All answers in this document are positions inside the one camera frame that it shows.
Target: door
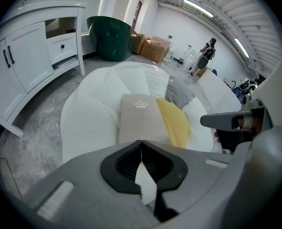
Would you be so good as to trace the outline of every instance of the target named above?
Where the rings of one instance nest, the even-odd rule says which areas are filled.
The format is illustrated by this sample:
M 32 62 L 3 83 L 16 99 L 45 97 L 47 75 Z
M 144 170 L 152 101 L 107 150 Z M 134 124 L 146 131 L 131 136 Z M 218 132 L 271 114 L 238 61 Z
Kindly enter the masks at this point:
M 10 63 L 27 92 L 53 73 L 46 44 L 45 22 L 22 28 L 5 40 Z
M 10 65 L 6 44 L 2 40 L 0 42 L 0 117 L 7 120 L 26 95 Z

